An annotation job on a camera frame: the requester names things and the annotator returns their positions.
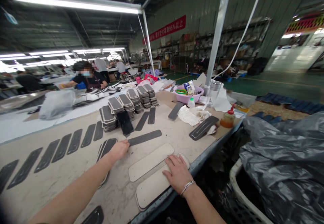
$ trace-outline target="cable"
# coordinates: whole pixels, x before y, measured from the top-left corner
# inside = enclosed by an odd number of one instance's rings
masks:
[[[239,44],[237,45],[237,48],[236,48],[235,53],[234,53],[234,55],[233,55],[232,61],[230,62],[230,64],[228,65],[228,67],[227,67],[225,70],[223,70],[221,73],[219,73],[218,75],[216,75],[216,76],[213,78],[213,80],[214,80],[217,76],[220,76],[220,75],[223,74],[225,71],[227,71],[228,68],[229,68],[229,67],[231,66],[231,64],[233,63],[234,58],[235,58],[235,56],[236,56],[236,53],[237,53],[237,51],[238,51],[238,49],[239,49],[239,47],[240,47],[240,45],[241,45],[241,42],[242,42],[242,40],[243,40],[243,38],[244,38],[244,36],[245,36],[245,34],[246,34],[246,31],[247,31],[247,29],[249,28],[249,25],[250,25],[251,19],[252,19],[252,17],[253,17],[253,14],[254,14],[255,8],[257,7],[256,5],[258,4],[258,1],[259,1],[259,0],[255,0],[255,3],[254,3],[254,6],[253,6],[253,9],[252,9],[251,15],[250,15],[249,20],[248,20],[248,22],[247,22],[247,24],[246,24],[246,27],[245,27],[245,30],[244,30],[243,35],[242,35],[242,37],[241,37],[241,40],[240,40]]]

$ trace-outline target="white basket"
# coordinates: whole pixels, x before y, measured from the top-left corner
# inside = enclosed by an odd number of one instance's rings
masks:
[[[243,194],[240,187],[237,184],[236,176],[242,169],[242,161],[239,159],[235,165],[232,167],[229,178],[231,181],[231,185],[234,191],[234,195],[236,197],[236,203],[238,208],[231,209],[232,214],[236,217],[236,219],[242,223],[262,223],[262,224],[273,224],[251,201]]]

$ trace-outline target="pink bowl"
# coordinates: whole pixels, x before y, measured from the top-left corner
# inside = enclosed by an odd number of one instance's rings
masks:
[[[185,87],[183,85],[181,85],[181,86],[177,87],[177,90],[178,89],[185,89]],[[193,97],[193,100],[196,103],[196,102],[199,101],[200,96],[203,95],[204,90],[201,87],[195,87],[195,89],[196,89],[196,91],[200,91],[200,93],[197,94],[197,95],[193,95],[193,96],[187,96],[187,95],[178,94],[178,93],[176,93],[176,90],[174,90],[173,92],[176,94],[175,96],[176,96],[177,100],[184,103],[184,104],[188,104],[191,97]]]

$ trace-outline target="gray plastic bag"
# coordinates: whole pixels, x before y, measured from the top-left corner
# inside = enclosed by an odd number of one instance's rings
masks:
[[[274,223],[324,223],[324,112],[269,124],[243,121],[252,142],[240,149],[246,173]]]

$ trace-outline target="black t-shirt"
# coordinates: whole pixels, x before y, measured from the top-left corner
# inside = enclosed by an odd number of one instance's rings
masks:
[[[88,88],[87,79],[88,79],[89,84],[98,84],[98,83],[102,84],[102,82],[105,81],[105,79],[99,72],[94,72],[93,77],[84,77],[83,75],[76,75],[75,78],[73,79],[73,81],[78,84],[83,82],[85,84],[86,88]]]

